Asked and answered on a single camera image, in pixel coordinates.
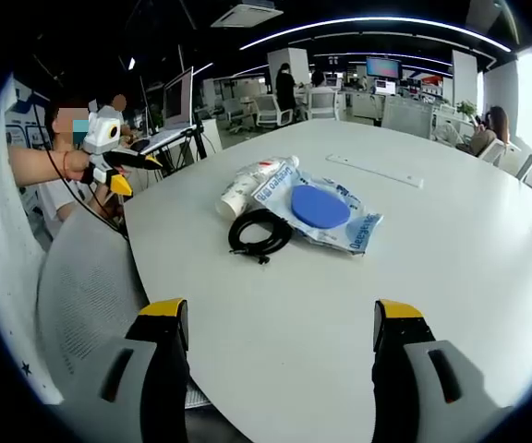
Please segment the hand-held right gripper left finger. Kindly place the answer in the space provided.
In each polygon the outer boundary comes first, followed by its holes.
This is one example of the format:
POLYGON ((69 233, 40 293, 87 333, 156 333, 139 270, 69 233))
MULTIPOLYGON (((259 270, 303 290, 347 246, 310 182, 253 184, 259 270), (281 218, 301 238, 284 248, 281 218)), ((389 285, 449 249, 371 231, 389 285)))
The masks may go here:
POLYGON ((141 309, 78 367, 60 416, 81 442, 185 442, 187 302, 141 309))

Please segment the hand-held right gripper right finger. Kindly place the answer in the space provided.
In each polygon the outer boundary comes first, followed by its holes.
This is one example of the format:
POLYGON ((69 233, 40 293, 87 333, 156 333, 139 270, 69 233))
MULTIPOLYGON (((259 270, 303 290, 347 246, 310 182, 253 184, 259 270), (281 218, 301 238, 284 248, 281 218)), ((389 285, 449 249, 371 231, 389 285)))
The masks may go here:
POLYGON ((411 305, 375 302, 374 442, 479 442, 512 411, 450 341, 438 341, 411 305))

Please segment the person's left hand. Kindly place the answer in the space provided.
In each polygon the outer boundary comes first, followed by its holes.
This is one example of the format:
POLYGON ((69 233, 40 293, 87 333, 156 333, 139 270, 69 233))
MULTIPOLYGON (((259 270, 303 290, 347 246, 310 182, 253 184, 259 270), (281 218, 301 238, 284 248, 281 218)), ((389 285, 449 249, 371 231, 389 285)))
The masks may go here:
POLYGON ((64 153, 62 173, 68 180, 81 182, 90 165, 90 155, 81 150, 70 150, 64 153))

